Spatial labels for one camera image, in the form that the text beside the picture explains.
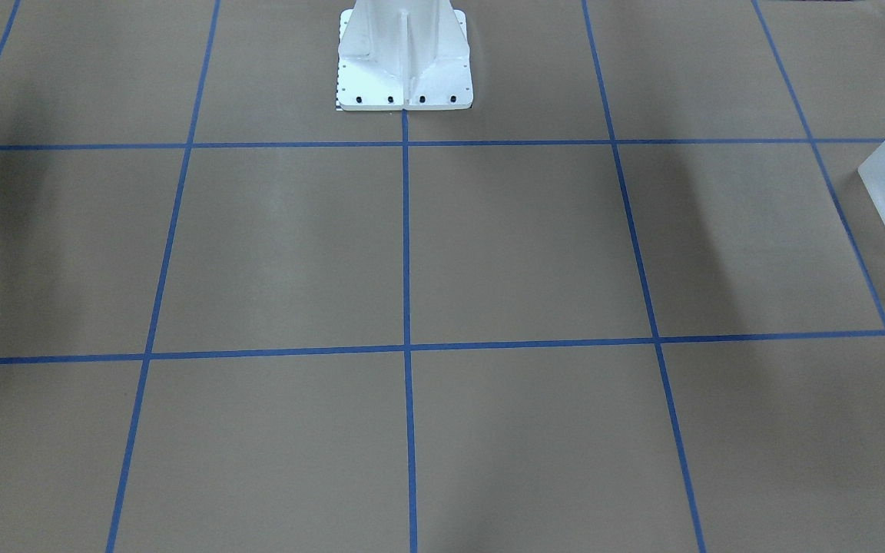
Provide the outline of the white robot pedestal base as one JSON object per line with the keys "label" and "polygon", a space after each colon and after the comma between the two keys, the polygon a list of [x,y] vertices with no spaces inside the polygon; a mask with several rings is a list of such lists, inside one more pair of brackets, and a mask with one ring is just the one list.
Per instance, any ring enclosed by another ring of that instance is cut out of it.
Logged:
{"label": "white robot pedestal base", "polygon": [[467,17],[449,1],[356,1],[340,13],[335,106],[466,110],[474,104]]}

